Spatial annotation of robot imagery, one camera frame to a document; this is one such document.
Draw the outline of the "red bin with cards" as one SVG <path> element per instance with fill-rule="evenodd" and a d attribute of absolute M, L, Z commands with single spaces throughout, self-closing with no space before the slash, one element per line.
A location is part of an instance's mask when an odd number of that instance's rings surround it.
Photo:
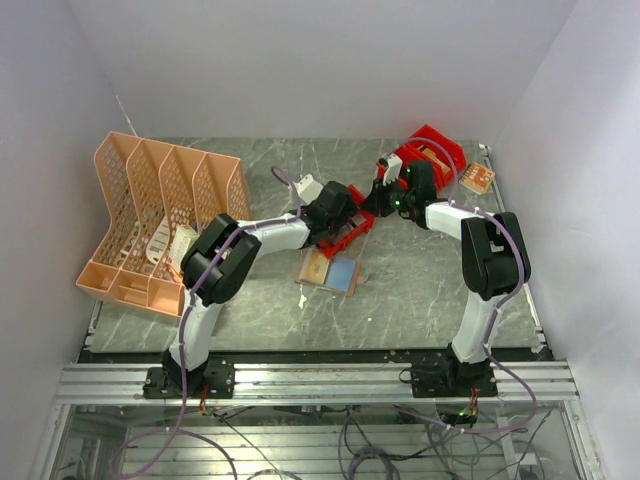
<path fill-rule="evenodd" d="M 374 214 L 361 209 L 365 200 L 364 195 L 353 184 L 348 185 L 347 188 L 358 207 L 358 212 L 337 233 L 316 245 L 328 259 L 346 250 L 359 236 L 369 233 L 376 222 Z"/>

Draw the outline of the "white credit card stack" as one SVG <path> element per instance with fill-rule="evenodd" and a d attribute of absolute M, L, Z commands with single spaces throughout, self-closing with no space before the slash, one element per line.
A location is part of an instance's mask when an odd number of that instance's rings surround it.
<path fill-rule="evenodd" d="M 358 213 L 351 217 L 337 232 L 338 237 L 344 237 L 355 230 L 357 227 L 363 225 L 366 222 L 366 218 Z"/>

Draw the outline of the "brown leather card holder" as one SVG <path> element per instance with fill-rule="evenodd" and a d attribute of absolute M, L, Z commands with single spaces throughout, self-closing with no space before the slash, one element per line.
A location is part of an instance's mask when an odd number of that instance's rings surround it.
<path fill-rule="evenodd" d="M 302 252 L 294 276 L 300 285 L 346 296 L 352 296 L 356 288 L 368 280 L 369 275 L 362 270 L 360 261 L 344 255 L 329 259 L 316 248 Z"/>

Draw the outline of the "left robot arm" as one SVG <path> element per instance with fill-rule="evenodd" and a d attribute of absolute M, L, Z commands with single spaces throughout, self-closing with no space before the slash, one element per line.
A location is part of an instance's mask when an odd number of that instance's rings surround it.
<path fill-rule="evenodd" d="M 296 208 L 260 221 L 218 215 L 181 261 L 184 310 L 176 336 L 163 355 L 168 384 L 182 397 L 203 387 L 209 343 L 222 307 L 241 289 L 256 260 L 280 251 L 319 246 L 361 213 L 364 198 L 355 187 L 331 181 Z"/>

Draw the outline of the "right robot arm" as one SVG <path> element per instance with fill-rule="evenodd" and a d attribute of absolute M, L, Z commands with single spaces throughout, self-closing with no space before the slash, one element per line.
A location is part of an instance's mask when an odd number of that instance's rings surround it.
<path fill-rule="evenodd" d="M 517 216 L 440 198 L 431 166 L 425 161 L 404 164 L 395 155 L 378 161 L 377 178 L 362 209 L 377 217 L 396 213 L 461 246 L 468 297 L 458 332 L 445 351 L 412 365 L 401 380 L 417 398 L 476 394 L 483 388 L 493 394 L 490 363 L 502 308 L 531 275 Z"/>

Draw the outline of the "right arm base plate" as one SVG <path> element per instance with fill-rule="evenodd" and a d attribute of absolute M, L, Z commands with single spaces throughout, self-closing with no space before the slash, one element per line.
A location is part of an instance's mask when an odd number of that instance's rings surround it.
<path fill-rule="evenodd" d="M 433 365 L 412 364 L 399 373 L 401 383 L 409 385 L 414 398 L 495 397 L 498 389 L 493 369 L 487 362 Z"/>

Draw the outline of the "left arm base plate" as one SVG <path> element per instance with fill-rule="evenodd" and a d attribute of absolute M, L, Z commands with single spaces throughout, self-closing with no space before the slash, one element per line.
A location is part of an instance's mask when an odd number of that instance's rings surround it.
<path fill-rule="evenodd" d="M 199 398 L 230 399 L 235 387 L 235 369 L 227 363 L 211 362 L 186 372 L 186 395 Z M 180 399 L 183 397 L 181 369 L 178 364 L 153 367 L 147 371 L 143 398 L 148 400 Z"/>

